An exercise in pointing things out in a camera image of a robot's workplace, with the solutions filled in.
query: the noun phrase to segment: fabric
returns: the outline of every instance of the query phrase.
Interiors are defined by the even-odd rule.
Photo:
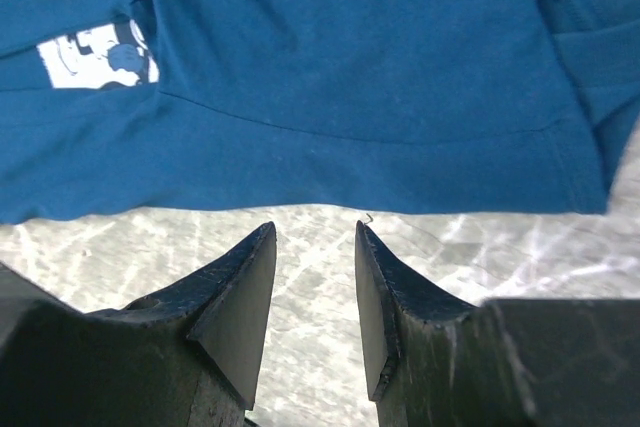
[[[0,0],[0,31],[4,223],[603,213],[640,109],[638,0]]]

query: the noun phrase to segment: printed graphic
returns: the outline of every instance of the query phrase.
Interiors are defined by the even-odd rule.
[[[158,66],[133,20],[63,35],[38,51],[55,89],[110,90],[158,81]]]

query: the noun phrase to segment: marble floor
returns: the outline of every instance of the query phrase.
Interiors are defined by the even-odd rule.
[[[261,223],[278,267],[257,405],[263,427],[376,425],[354,284],[357,220],[406,263],[475,304],[492,296],[640,297],[640,133],[606,216],[406,216],[328,206],[140,209],[0,226],[2,259],[81,311],[120,308],[220,256]]]

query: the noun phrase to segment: gray marble surface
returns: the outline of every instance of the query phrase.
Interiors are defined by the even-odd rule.
[[[640,135],[606,216],[369,212],[409,265],[472,303],[490,296],[640,297]],[[82,311],[120,308],[220,256],[265,221],[278,270],[257,406],[264,427],[376,425],[354,284],[366,212],[294,206],[234,212],[140,209],[0,226],[3,260]]]

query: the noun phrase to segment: stitching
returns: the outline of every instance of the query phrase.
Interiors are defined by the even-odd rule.
[[[553,135],[550,130],[555,128],[560,122],[562,122],[563,120],[559,120],[555,123],[555,125],[551,126],[551,128],[549,130],[546,130],[544,132],[545,137],[547,138],[547,145],[549,145],[551,147],[551,153],[552,155],[556,158],[556,160],[558,161],[558,164],[560,166],[560,171],[562,172],[562,176],[565,179],[565,184],[568,186],[568,193],[569,193],[569,202],[571,203],[572,209],[576,212],[581,212],[582,211],[582,205],[583,205],[583,199],[579,194],[577,185],[575,183],[575,179],[569,175],[569,171],[567,169],[567,163],[566,160],[562,154],[562,149],[560,149],[560,146],[558,145],[558,141],[557,141],[557,136]]]
[[[426,145],[450,145],[450,144],[466,144],[468,142],[480,142],[480,141],[484,141],[484,140],[489,140],[489,139],[499,139],[499,138],[503,138],[503,137],[511,137],[511,136],[517,136],[520,134],[531,134],[531,133],[540,133],[540,132],[544,132],[547,129],[549,129],[550,127],[554,126],[556,123],[559,122],[559,120],[554,120],[551,123],[547,124],[544,127],[541,127],[539,129],[523,129],[523,130],[515,130],[512,132],[504,132],[504,133],[500,133],[500,134],[486,134],[486,135],[478,135],[475,137],[470,137],[468,139],[456,139],[456,140],[442,140],[442,141],[436,141],[436,142],[401,142],[401,141],[385,141],[385,140],[374,140],[374,139],[364,139],[364,138],[358,138],[358,137],[345,137],[345,136],[341,136],[341,135],[332,135],[332,134],[325,134],[325,133],[320,133],[320,132],[313,132],[313,131],[308,131],[308,130],[303,130],[303,129],[294,129],[292,127],[286,127],[286,126],[282,126],[282,125],[275,125],[275,124],[269,124],[267,122],[263,122],[263,121],[259,121],[259,120],[255,120],[255,119],[249,119],[246,117],[242,117],[240,115],[234,115],[231,114],[229,112],[225,112],[222,110],[218,110],[215,109],[209,105],[197,102],[195,100],[192,99],[188,99],[186,97],[182,97],[180,95],[177,94],[172,94],[163,90],[158,90],[158,92],[160,94],[166,95],[168,97],[173,97],[175,99],[179,99],[185,102],[188,102],[190,104],[193,105],[197,105],[199,107],[204,107],[207,110],[210,110],[212,112],[215,112],[217,114],[220,115],[224,115],[226,117],[230,117],[233,119],[237,119],[237,120],[242,120],[245,122],[249,122],[252,124],[256,124],[256,125],[261,125],[263,127],[270,127],[273,129],[279,129],[279,130],[287,130],[290,132],[295,132],[298,134],[306,134],[306,135],[311,135],[314,137],[321,137],[321,138],[328,138],[328,139],[335,139],[335,140],[346,140],[346,141],[350,141],[350,142],[361,142],[361,143],[366,143],[366,144],[382,144],[382,145],[402,145],[402,146],[426,146]]]

